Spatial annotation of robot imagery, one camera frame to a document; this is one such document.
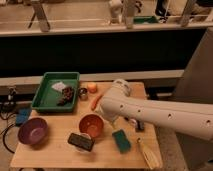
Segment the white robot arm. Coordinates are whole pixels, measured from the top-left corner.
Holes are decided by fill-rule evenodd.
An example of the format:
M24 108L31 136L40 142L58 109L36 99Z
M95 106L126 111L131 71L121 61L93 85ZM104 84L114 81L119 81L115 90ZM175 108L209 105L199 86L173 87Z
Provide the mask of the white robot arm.
M130 84L126 80L114 80L100 101L102 117L111 123L119 116L133 118L213 141L212 104L143 100L130 94Z

